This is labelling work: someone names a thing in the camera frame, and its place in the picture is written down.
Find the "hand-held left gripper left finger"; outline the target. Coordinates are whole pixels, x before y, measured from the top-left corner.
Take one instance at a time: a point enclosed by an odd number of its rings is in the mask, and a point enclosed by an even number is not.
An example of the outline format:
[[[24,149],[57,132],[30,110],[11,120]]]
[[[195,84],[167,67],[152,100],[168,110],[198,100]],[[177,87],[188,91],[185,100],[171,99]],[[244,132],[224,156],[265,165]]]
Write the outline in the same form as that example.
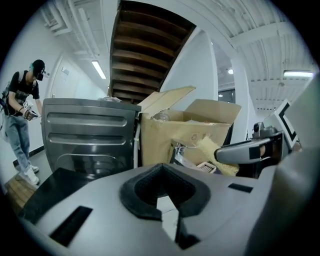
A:
[[[147,167],[99,178],[52,206],[32,227],[33,236],[57,256],[186,256],[162,228],[161,221],[141,219],[121,203],[121,185]],[[91,210],[68,246],[51,234],[78,207]]]

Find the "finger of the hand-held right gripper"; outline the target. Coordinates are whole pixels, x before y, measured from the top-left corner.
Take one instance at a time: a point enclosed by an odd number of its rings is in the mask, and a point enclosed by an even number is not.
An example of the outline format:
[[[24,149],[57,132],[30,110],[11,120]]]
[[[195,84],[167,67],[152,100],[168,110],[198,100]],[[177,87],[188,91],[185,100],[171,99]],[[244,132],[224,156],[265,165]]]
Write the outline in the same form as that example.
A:
[[[215,159],[223,164],[253,164],[273,155],[274,145],[283,142],[283,134],[251,139],[222,146],[215,151]]]

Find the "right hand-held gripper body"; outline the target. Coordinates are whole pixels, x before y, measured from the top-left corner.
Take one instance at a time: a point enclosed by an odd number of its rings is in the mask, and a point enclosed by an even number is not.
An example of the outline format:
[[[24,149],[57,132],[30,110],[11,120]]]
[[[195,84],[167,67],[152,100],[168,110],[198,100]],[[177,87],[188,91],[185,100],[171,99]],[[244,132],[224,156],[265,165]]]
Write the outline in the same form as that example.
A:
[[[298,135],[286,116],[290,103],[285,100],[263,121],[253,125],[252,149],[258,153],[291,153],[302,150]]]

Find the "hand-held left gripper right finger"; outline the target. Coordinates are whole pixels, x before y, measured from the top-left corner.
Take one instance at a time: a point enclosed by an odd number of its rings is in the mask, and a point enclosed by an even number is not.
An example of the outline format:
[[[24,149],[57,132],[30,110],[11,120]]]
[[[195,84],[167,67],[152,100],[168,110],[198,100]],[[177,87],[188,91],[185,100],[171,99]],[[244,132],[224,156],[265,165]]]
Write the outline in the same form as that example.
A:
[[[258,179],[162,165],[163,184],[179,211],[176,242],[162,256],[247,256],[250,237],[272,186],[272,168]]]

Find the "yellow sponge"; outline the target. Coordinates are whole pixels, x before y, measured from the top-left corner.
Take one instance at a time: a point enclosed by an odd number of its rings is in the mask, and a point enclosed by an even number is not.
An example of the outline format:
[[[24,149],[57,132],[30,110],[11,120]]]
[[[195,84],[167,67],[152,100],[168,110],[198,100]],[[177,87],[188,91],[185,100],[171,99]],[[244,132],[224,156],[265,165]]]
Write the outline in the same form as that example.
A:
[[[220,147],[213,142],[208,136],[205,136],[202,140],[196,143],[196,147],[219,169],[223,175],[235,177],[240,170],[237,164],[226,164],[220,162],[215,156],[216,150]]]

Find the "pink slotted soap dish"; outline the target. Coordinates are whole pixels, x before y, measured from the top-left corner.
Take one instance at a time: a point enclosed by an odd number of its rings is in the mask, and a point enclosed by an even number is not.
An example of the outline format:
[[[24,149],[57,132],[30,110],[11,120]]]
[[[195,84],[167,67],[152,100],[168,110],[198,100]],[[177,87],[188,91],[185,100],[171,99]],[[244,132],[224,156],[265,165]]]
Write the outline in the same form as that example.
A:
[[[202,162],[200,164],[197,165],[197,167],[206,173],[214,173],[217,170],[217,167],[209,162]]]

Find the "long ceiling light bar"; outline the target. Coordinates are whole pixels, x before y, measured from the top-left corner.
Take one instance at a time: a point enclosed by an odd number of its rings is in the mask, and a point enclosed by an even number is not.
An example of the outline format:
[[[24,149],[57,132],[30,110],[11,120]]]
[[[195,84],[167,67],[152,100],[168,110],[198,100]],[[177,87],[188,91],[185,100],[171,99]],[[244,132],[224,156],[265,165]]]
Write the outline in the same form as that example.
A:
[[[311,71],[304,70],[285,70],[283,72],[283,76],[286,78],[312,78],[314,76],[314,73]]]
[[[93,65],[93,67],[95,68],[95,70],[97,71],[97,73],[99,74],[99,76],[101,77],[101,79],[106,80],[107,77],[106,77],[106,75],[104,74],[104,72],[103,72],[103,70],[102,70],[99,62],[96,61],[96,60],[93,60],[91,63],[92,63],[92,65]]]

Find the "chrome sink faucet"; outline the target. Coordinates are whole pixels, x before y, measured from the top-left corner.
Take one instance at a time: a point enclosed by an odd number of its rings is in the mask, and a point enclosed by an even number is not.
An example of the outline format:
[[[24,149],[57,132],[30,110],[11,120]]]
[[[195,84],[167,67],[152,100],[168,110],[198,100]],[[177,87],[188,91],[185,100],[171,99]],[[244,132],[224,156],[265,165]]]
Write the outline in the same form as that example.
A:
[[[171,139],[170,145],[172,147],[172,154],[169,161],[170,164],[176,164],[191,169],[198,168],[194,163],[189,161],[184,156],[186,150],[196,150],[196,146],[176,138]]]

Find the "large open cardboard box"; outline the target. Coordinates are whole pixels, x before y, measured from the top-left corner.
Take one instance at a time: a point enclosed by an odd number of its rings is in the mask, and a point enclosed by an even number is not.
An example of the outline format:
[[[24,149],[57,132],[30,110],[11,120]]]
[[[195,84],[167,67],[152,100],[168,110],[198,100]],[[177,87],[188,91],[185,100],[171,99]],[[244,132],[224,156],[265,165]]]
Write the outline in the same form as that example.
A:
[[[144,166],[170,161],[172,140],[177,139],[191,146],[208,136],[222,146],[241,106],[210,99],[195,99],[186,110],[172,107],[194,86],[163,92],[154,91],[142,102],[140,121],[140,146]]]

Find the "wooden pallet steps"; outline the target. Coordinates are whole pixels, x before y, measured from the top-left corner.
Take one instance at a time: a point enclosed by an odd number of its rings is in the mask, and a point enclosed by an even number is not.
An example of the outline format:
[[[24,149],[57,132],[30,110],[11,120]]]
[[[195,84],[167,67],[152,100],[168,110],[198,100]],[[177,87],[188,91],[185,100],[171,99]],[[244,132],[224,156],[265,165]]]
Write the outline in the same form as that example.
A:
[[[29,184],[19,174],[12,177],[4,187],[6,189],[6,197],[16,215],[23,210],[25,204],[37,190],[36,186]]]

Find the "plastic wrapped bundle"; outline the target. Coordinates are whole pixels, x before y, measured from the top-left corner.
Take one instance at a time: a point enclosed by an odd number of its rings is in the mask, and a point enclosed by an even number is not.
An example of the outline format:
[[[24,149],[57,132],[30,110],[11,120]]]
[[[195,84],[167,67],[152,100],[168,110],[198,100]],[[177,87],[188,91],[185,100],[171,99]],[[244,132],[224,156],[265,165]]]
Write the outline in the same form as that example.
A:
[[[113,97],[113,96],[105,96],[105,97],[100,97],[98,98],[99,101],[105,101],[105,102],[114,102],[114,103],[121,103],[122,100],[117,98],[117,97]]]

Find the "white door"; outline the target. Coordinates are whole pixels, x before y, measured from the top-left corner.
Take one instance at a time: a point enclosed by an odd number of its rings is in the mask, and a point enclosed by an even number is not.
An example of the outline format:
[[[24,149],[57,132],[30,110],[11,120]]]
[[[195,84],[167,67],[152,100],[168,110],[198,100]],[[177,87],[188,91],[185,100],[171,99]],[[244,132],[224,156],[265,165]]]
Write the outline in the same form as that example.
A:
[[[62,54],[54,73],[49,98],[79,98],[82,70],[66,54]]]

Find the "wooden staircase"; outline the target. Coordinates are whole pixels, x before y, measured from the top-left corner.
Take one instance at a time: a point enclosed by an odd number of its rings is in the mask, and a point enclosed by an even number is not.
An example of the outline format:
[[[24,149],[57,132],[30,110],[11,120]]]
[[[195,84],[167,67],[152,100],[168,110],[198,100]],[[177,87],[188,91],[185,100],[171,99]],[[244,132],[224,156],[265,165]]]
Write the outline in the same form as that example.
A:
[[[111,37],[109,94],[138,104],[159,92],[195,27],[164,8],[121,0]]]

